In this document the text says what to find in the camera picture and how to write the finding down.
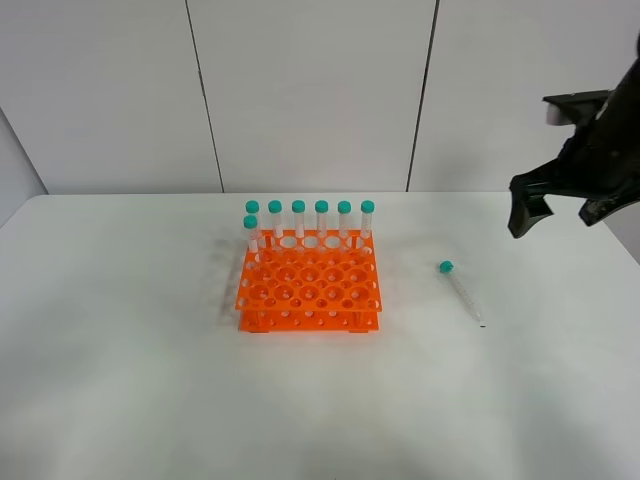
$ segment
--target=tube cap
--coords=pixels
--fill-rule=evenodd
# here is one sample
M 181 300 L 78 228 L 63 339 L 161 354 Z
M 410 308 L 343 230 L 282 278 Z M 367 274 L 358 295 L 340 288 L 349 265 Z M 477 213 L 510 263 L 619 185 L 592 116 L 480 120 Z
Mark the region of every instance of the tube cap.
M 365 200 L 360 205 L 360 210 L 362 211 L 362 213 L 373 213 L 375 209 L 376 209 L 376 204 L 373 203 L 371 200 Z
M 293 210 L 293 213 L 304 212 L 304 202 L 302 200 L 296 200 L 291 204 L 291 209 Z
M 453 270 L 453 263 L 445 260 L 440 264 L 440 273 L 450 273 Z
M 260 210 L 260 204 L 255 200 L 249 200 L 245 205 L 245 208 L 247 209 L 247 213 L 254 215 Z
M 256 228 L 258 226 L 258 219 L 253 215 L 247 215 L 244 217 L 243 224 L 246 229 Z
M 270 213 L 280 213 L 281 211 L 282 211 L 282 203 L 280 203 L 280 200 L 271 200 L 269 202 Z
M 325 200 L 318 200 L 316 202 L 316 212 L 327 213 L 329 211 L 329 204 Z
M 351 212 L 351 204 L 346 200 L 343 200 L 338 203 L 338 213 L 349 213 Z

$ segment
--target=white table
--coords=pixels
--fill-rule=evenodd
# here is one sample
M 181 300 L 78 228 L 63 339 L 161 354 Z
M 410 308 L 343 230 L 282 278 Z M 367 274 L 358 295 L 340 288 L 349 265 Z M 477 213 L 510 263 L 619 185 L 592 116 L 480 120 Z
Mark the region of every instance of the white table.
M 640 267 L 579 200 L 513 240 L 507 194 L 366 195 L 380 332 L 252 335 L 256 197 L 39 197 L 0 229 L 2 479 L 638 478 Z

